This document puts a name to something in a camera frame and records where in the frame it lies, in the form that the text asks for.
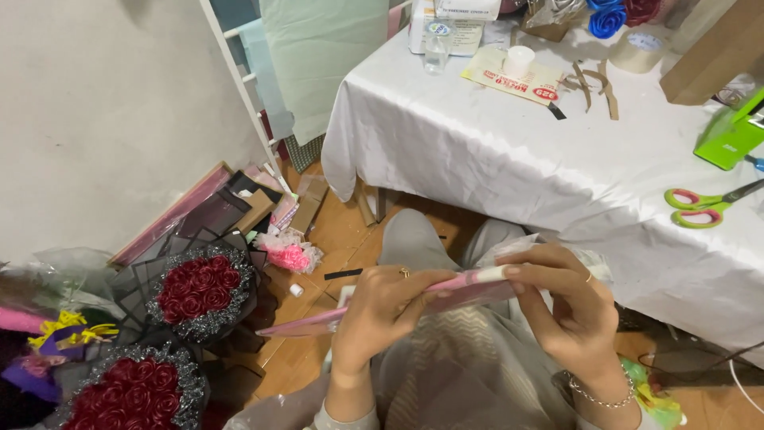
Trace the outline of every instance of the bracelet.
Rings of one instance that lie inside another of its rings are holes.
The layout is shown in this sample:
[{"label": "bracelet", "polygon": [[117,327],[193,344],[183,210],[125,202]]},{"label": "bracelet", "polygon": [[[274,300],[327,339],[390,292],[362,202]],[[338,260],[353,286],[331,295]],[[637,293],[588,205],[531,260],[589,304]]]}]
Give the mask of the bracelet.
[{"label": "bracelet", "polygon": [[623,369],[623,375],[626,376],[626,380],[629,381],[629,395],[628,395],[628,397],[626,397],[625,399],[621,400],[618,403],[605,403],[605,402],[601,402],[601,401],[595,399],[594,397],[592,397],[589,394],[587,394],[583,389],[581,389],[581,387],[578,385],[578,383],[576,383],[575,380],[573,379],[573,375],[571,375],[570,372],[568,372],[566,370],[565,373],[568,374],[568,378],[569,378],[568,379],[568,385],[575,392],[577,392],[578,394],[581,394],[587,400],[589,400],[591,402],[595,402],[595,403],[597,403],[600,406],[604,406],[604,407],[609,408],[609,409],[615,409],[615,408],[620,408],[622,406],[628,405],[629,403],[631,403],[632,399],[634,399],[634,394],[633,394],[634,393],[634,380],[631,379],[631,376],[629,376],[629,372],[626,371],[626,367],[623,364],[621,364],[621,368]]}]

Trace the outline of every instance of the white spool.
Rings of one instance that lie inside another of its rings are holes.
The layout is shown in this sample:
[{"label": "white spool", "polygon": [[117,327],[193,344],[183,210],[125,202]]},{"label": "white spool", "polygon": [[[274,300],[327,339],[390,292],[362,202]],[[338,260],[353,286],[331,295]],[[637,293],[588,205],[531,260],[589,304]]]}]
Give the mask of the white spool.
[{"label": "white spool", "polygon": [[299,296],[303,295],[304,291],[305,290],[303,290],[303,287],[299,286],[298,284],[292,284],[289,287],[289,292],[292,293],[292,295],[295,296],[295,297],[299,297]]},{"label": "white spool", "polygon": [[663,58],[669,44],[646,31],[628,31],[610,51],[610,62],[631,73],[647,73]]},{"label": "white spool", "polygon": [[529,47],[513,46],[507,50],[502,72],[514,78],[524,77],[530,70],[530,65],[536,58],[536,53]]}]

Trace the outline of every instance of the white table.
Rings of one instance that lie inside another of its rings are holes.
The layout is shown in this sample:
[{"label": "white table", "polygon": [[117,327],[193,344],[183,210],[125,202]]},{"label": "white table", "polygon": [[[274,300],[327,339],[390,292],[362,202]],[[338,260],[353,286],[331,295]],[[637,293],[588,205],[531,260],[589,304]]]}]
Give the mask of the white table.
[{"label": "white table", "polygon": [[[620,121],[610,121],[596,94],[584,113],[581,91],[558,101],[568,118],[557,120],[544,106],[460,78],[468,58],[426,75],[406,41],[402,31],[339,89],[322,165],[342,200],[358,173],[369,185],[533,226],[604,254],[616,300],[628,308],[731,350],[764,339],[764,220],[756,212],[764,193],[737,202],[712,229],[671,223],[668,188],[722,194],[756,172],[750,164],[725,172],[692,154],[711,113],[667,103],[661,65],[634,75],[608,64]],[[519,41],[569,73],[573,60],[596,70],[588,58],[607,55],[582,29],[560,44],[522,33]],[[746,357],[764,366],[764,350]]]}]

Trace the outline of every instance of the blue rose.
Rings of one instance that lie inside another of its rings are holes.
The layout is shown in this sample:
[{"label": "blue rose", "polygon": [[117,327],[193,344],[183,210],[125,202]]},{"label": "blue rose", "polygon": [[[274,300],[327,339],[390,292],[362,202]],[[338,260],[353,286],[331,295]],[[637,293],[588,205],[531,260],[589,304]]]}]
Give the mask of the blue rose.
[{"label": "blue rose", "polygon": [[589,9],[594,9],[595,11],[609,9],[613,6],[620,5],[622,2],[623,0],[586,0]]},{"label": "blue rose", "polygon": [[626,22],[626,8],[622,5],[596,11],[589,18],[589,31],[598,39],[613,37]]}]

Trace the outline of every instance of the plastic water bottle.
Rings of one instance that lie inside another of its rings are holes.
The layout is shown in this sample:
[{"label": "plastic water bottle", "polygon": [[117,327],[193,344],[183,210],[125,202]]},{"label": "plastic water bottle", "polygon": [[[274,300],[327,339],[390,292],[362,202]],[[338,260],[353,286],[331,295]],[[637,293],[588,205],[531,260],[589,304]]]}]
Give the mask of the plastic water bottle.
[{"label": "plastic water bottle", "polygon": [[456,27],[450,21],[436,19],[427,24],[425,39],[425,72],[439,75],[451,53]]}]

